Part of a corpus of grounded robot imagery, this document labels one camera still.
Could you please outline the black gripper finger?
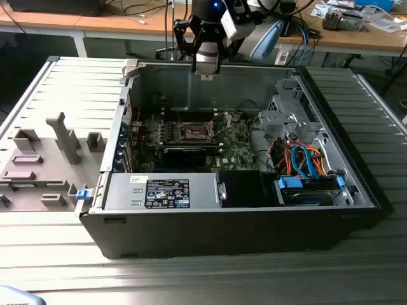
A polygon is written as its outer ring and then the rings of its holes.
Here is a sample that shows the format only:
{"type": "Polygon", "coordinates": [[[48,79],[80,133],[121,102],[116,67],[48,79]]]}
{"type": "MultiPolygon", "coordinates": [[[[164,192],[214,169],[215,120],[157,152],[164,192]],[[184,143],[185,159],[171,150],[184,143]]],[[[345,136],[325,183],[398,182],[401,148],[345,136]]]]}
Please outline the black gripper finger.
{"type": "Polygon", "coordinates": [[[175,35],[177,45],[181,51],[181,55],[189,56],[192,58],[191,72],[196,72],[197,66],[197,49],[196,38],[194,37],[191,42],[188,42],[184,35],[190,27],[190,22],[187,20],[175,20],[173,26],[173,33],[175,35]]]}
{"type": "Polygon", "coordinates": [[[196,38],[197,74],[218,74],[222,62],[223,38],[219,31],[201,28],[196,38]]]}

